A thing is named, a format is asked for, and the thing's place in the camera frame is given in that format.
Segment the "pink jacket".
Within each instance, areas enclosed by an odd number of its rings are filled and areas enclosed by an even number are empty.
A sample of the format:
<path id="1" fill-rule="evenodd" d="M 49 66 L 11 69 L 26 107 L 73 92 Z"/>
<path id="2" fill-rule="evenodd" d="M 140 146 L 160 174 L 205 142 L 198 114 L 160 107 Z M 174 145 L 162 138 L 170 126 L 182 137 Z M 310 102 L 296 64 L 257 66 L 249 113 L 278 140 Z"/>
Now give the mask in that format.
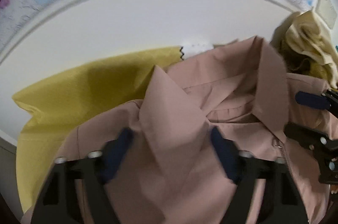
<path id="1" fill-rule="evenodd" d="M 260 37 L 220 46 L 156 67 L 141 100 L 132 100 L 79 125 L 57 156 L 85 158 L 132 130 L 116 176 L 104 189 L 120 223 L 221 223 L 236 189 L 210 141 L 225 139 L 255 157 L 285 159 L 305 205 L 308 223 L 336 223 L 337 197 L 319 182 L 315 150 L 288 138 L 288 123 L 337 140 L 337 119 L 297 104 L 299 91 L 320 95 L 326 81 L 287 72 L 282 57 Z M 76 191 L 84 223 L 94 223 L 82 180 Z"/>

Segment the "cream and mustard garment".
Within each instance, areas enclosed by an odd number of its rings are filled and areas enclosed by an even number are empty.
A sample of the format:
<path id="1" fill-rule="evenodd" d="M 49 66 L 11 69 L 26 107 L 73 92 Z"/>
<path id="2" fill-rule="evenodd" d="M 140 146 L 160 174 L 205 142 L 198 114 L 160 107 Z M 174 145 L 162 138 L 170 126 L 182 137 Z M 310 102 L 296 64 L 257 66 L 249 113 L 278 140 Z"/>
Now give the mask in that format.
<path id="1" fill-rule="evenodd" d="M 270 43 L 288 72 L 323 79 L 337 89 L 337 50 L 314 11 L 292 13 L 276 28 Z"/>

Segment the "yellow blanket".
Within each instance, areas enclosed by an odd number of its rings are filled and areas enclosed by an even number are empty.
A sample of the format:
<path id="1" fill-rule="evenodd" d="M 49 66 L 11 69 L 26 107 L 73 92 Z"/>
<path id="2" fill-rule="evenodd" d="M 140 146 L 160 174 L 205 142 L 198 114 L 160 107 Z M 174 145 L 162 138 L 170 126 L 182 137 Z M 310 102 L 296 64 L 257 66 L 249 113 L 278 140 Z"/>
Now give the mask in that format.
<path id="1" fill-rule="evenodd" d="M 31 115 L 17 144 L 16 177 L 24 212 L 35 203 L 52 159 L 68 133 L 92 117 L 142 99 L 154 66 L 182 60 L 179 46 L 133 52 L 66 70 L 12 96 Z"/>

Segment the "white patterned pillow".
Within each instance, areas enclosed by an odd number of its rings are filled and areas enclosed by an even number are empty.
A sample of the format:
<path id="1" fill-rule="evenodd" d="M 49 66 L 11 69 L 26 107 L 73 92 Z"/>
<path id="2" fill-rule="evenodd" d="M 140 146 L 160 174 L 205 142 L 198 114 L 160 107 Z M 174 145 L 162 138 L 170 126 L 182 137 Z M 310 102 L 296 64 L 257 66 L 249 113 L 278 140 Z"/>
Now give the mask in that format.
<path id="1" fill-rule="evenodd" d="M 203 38 L 185 40 L 180 46 L 181 59 L 186 60 L 214 48 L 214 45 Z"/>

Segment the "white wall notice sheet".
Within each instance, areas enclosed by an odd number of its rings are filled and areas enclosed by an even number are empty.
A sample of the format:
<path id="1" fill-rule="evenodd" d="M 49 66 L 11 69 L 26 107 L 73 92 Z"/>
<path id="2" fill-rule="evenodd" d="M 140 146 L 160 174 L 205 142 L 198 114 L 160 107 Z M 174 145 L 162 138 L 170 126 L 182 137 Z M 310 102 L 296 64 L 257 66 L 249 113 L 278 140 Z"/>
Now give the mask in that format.
<path id="1" fill-rule="evenodd" d="M 318 0 L 316 13 L 323 19 L 329 29 L 333 29 L 337 20 L 337 11 L 331 0 Z"/>

